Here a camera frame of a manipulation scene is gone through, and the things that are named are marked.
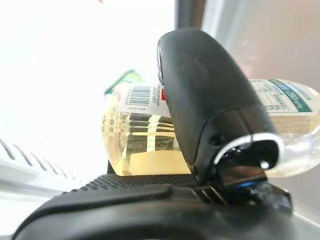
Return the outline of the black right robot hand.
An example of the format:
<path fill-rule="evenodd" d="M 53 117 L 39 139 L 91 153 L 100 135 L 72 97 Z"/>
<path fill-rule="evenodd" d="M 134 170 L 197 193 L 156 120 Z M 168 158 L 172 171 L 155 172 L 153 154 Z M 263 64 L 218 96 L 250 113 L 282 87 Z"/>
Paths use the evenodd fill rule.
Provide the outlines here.
<path fill-rule="evenodd" d="M 291 195 L 265 172 L 284 143 L 248 79 L 210 35 L 157 45 L 158 75 L 190 175 L 108 173 L 44 203 L 14 240 L 297 240 Z"/>

